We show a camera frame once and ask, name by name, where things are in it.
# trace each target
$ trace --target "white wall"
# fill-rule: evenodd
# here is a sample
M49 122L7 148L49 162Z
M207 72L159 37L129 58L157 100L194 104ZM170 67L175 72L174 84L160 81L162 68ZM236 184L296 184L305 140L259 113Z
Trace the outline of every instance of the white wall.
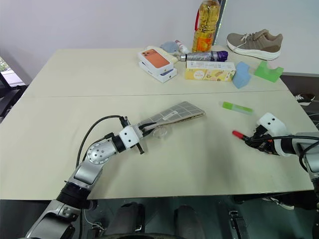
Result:
M229 33L262 29L284 36L281 56L272 61L286 74L319 76L318 0L227 0L215 44L226 45Z
M159 46L176 39L191 47L201 2L0 0L0 55L30 83L59 48Z

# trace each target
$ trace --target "chair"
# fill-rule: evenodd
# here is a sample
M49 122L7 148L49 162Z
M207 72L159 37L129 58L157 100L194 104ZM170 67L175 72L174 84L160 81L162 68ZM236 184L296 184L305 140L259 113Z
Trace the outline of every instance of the chair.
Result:
M0 74L0 122L20 99L27 86L11 87Z

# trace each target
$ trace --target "yellow box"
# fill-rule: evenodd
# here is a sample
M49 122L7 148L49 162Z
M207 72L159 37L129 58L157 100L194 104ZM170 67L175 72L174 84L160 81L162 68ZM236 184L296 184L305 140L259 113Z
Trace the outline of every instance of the yellow box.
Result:
M187 61L185 79L231 81L236 68L232 62Z

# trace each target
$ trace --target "shoelace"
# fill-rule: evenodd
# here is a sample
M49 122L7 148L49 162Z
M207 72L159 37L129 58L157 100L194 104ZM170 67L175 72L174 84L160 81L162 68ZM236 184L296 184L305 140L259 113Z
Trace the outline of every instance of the shoelace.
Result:
M296 100L297 100L297 101L298 101L298 100L303 100L303 99L304 99L301 95L297 95L297 96L295 96L295 98L296 98Z
M252 36L252 35L255 35L255 32L254 33L245 33L244 36L240 39L241 41L245 41L245 42L243 44L236 46L233 51L235 51L238 47L245 45L247 43L247 40L246 40L247 37Z

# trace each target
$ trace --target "white bottle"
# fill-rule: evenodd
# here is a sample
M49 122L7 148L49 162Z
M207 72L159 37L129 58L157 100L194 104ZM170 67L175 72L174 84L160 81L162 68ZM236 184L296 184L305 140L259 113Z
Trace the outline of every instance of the white bottle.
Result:
M183 54L187 54L187 53L190 53L190 51L188 50L188 48L183 44L181 43L179 40L176 40L175 41L178 45L178 49L179 49L179 52L180 53L183 53Z

